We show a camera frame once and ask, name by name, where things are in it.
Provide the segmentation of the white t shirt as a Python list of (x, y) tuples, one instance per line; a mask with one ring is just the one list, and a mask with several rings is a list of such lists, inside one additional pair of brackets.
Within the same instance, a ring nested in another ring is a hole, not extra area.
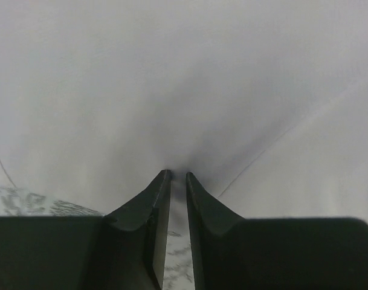
[(0, 1), (0, 186), (108, 212), (162, 169), (246, 217), (368, 221), (368, 1)]

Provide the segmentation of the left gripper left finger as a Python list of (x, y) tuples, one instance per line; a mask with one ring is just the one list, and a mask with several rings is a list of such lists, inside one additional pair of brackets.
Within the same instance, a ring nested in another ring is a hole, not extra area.
[(171, 180), (106, 216), (0, 217), (0, 289), (161, 289)]

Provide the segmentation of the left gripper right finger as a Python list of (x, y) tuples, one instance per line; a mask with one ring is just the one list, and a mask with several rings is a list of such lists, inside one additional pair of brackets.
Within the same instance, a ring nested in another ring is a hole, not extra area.
[(368, 224), (245, 219), (186, 175), (196, 289), (368, 289)]

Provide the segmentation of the floral tablecloth mat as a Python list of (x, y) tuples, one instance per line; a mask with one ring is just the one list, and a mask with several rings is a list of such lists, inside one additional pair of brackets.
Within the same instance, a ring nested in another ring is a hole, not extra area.
[[(188, 222), (173, 222), (175, 203), (170, 202), (164, 289), (194, 289), (192, 254)], [(52, 195), (33, 193), (17, 187), (0, 159), (0, 216), (101, 216), (102, 213), (81, 205), (57, 199)]]

